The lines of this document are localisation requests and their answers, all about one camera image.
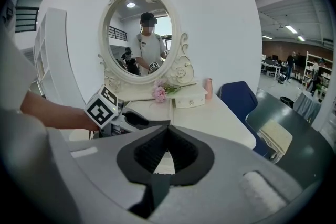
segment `brown wall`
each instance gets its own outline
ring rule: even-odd
[[[303,56],[306,56],[308,51],[309,54],[314,54],[331,61],[333,60],[332,50],[327,50],[318,46],[278,41],[263,41],[262,43],[262,54],[266,54],[266,57],[277,55],[281,61],[286,61],[292,51],[295,51],[296,54],[301,54]]]

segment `forearm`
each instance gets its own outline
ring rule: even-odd
[[[136,58],[136,62],[141,65],[142,67],[144,67],[145,69],[148,69],[149,70],[149,64],[146,63],[141,57],[137,57]]]
[[[97,129],[97,126],[83,109],[58,105],[32,92],[26,94],[21,105],[21,111],[38,118],[45,127],[92,131]]]

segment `table with gray tablecloth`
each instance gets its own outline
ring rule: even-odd
[[[320,108],[321,103],[318,99],[311,96],[311,93],[307,91],[303,91],[293,105],[293,109],[309,122],[315,120]]]

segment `pink vase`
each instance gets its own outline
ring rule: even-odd
[[[206,79],[204,88],[208,92],[205,95],[205,99],[210,100],[212,98],[212,79]]]

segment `oval mirror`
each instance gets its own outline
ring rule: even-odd
[[[156,72],[168,56],[172,24],[160,0],[120,1],[112,15],[110,54],[119,67],[136,76]]]

